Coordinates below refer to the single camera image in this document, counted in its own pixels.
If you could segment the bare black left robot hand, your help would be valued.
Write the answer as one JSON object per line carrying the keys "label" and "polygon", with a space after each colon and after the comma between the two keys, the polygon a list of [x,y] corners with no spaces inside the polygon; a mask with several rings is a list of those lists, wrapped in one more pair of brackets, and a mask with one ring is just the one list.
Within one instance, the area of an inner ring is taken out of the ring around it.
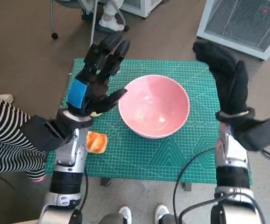
{"label": "bare black left robot hand", "polygon": [[84,59],[83,69],[71,84],[67,98],[68,111],[77,116],[104,113],[114,108],[127,93],[125,88],[107,95],[109,79],[120,69],[130,41],[107,41],[93,44]]}

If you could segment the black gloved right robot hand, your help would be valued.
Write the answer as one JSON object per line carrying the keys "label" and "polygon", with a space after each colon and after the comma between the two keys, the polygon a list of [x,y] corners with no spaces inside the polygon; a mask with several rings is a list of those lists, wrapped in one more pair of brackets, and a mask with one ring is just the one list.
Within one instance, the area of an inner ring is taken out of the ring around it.
{"label": "black gloved right robot hand", "polygon": [[245,62],[212,42],[196,41],[192,50],[198,61],[208,65],[215,79],[220,110],[228,115],[246,112],[249,78]]}

